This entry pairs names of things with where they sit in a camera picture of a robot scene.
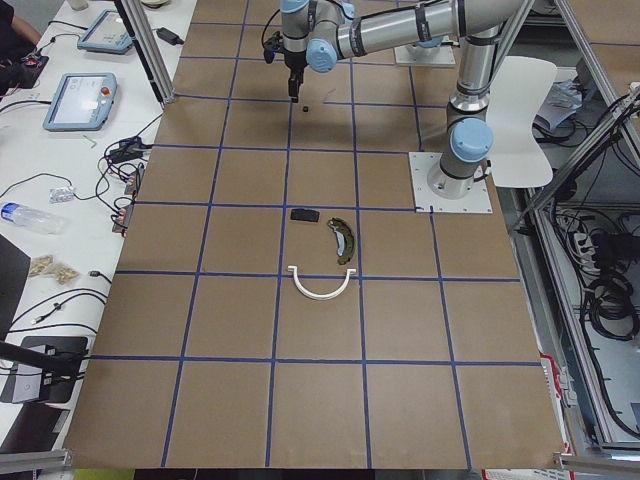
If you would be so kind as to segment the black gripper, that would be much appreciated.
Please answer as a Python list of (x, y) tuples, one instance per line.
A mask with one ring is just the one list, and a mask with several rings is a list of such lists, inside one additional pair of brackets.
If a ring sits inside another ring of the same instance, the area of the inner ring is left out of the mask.
[(291, 100), (296, 100), (300, 95), (300, 88), (304, 82), (304, 70), (306, 68), (306, 51), (284, 51), (285, 64), (290, 70), (288, 79), (288, 94)]

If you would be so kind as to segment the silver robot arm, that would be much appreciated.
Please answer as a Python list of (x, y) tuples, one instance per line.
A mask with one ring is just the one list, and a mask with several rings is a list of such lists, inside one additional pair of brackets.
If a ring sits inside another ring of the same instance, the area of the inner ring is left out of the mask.
[(491, 83), (531, 8), (528, 1), (419, 1), (360, 16), (342, 1), (283, 1), (280, 31), (261, 39), (266, 62), (284, 57), (288, 95), (299, 99), (304, 71), (331, 71), (340, 60), (391, 50), (405, 66), (457, 64), (447, 104), (448, 145), (429, 170), (430, 190), (460, 199), (479, 178), (493, 132), (486, 123)]

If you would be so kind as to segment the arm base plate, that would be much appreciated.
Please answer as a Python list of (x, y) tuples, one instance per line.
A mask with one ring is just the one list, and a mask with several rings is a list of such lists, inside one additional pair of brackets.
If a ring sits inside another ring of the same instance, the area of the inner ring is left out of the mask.
[(448, 177), (440, 165), (440, 152), (410, 152), (409, 164), (414, 209), (418, 213), (491, 214), (482, 168), (468, 179)]
[(395, 63), (403, 66), (454, 68), (456, 60), (450, 46), (424, 48), (404, 45), (394, 48)]

